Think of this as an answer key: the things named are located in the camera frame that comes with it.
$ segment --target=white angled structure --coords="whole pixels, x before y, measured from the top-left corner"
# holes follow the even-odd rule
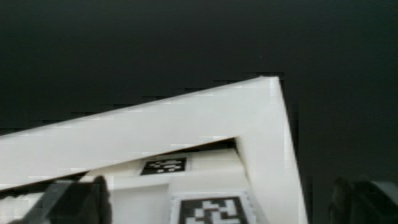
[[[193,185],[191,188],[188,186],[188,183],[195,182],[195,175],[209,175],[207,180],[212,178],[214,183],[211,186],[221,189],[225,184],[221,185],[221,180],[216,182],[216,178],[209,172],[205,173],[205,170],[214,168],[216,172],[223,172],[221,167],[230,167],[230,170],[234,170],[230,172],[235,172],[235,175],[225,173],[218,176],[225,177],[223,181],[227,182],[228,177],[241,175],[241,178],[246,178],[250,193],[239,193],[232,197],[230,192],[225,191],[223,197],[228,199],[223,201],[228,205],[223,206],[225,208],[219,205],[218,211],[221,212],[228,209],[228,213],[234,214],[232,209],[241,207],[251,213],[246,199],[251,194],[255,198],[253,207],[262,212],[267,224],[307,224],[276,77],[259,77],[164,100],[3,135],[0,137],[0,190],[81,171],[93,170],[92,172],[95,172],[95,170],[106,170],[106,167],[115,167],[116,164],[140,164],[136,161],[148,161],[147,158],[150,156],[230,138],[235,140],[237,154],[225,151],[216,156],[207,156],[205,154],[188,155],[186,159],[175,157],[172,162],[161,160],[161,162],[147,163],[147,166],[161,166],[172,171],[179,169],[179,163],[186,163],[191,166],[186,169],[191,175],[189,177],[168,175],[166,178],[163,176],[161,180],[152,177],[145,178],[147,181],[136,179],[136,186],[141,188],[147,186],[147,183],[152,183],[152,186],[163,184],[161,186],[166,187],[164,194],[184,193],[180,194],[182,196],[179,195],[179,198],[166,199],[173,200],[172,203],[179,203],[180,198],[196,198],[195,196],[186,196],[186,192],[200,191],[200,189],[193,189]],[[200,158],[209,157],[221,158],[221,155],[230,160],[237,158],[239,161],[235,163],[227,162],[225,166],[216,162],[212,166],[205,164],[205,159],[200,160]],[[129,176],[132,178],[134,174],[125,174],[124,179],[116,177],[118,179],[113,179],[111,184],[125,184],[125,178]],[[186,184],[180,184],[184,186],[182,189],[177,186],[179,182],[186,182]],[[198,184],[195,186],[202,186],[202,191],[209,194],[211,189],[207,190],[204,185]],[[154,192],[150,197],[156,197],[156,195],[161,197],[161,194],[156,193],[161,191],[156,191],[156,186],[148,187],[150,189],[147,188]],[[143,198],[141,200],[156,201],[157,199]],[[218,203],[216,200],[205,202],[204,205]],[[202,216],[200,211],[205,211],[205,206],[200,209],[196,210],[196,216]],[[218,220],[218,213],[211,214],[212,219]],[[200,223],[191,217],[186,220],[191,223]],[[253,222],[246,218],[244,221],[235,221],[235,223]]]

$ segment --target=white panel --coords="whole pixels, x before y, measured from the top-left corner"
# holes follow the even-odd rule
[[[276,78],[257,78],[0,137],[0,189],[237,137],[271,224],[305,224]]]
[[[109,202],[113,224],[164,224],[166,185],[113,191]]]
[[[184,172],[140,176],[145,161],[179,157],[188,158]],[[100,175],[108,183],[108,189],[113,190],[168,184],[173,176],[184,177],[200,175],[205,177],[207,174],[221,176],[223,173],[230,172],[243,173],[239,158],[234,149],[219,149],[193,153],[177,153],[168,156],[148,157],[143,160],[132,160],[92,170],[79,181],[90,182],[95,176]]]

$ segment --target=black wall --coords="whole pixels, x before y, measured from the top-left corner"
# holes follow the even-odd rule
[[[0,134],[283,72],[326,223],[333,178],[398,182],[395,12],[392,0],[1,1]]]

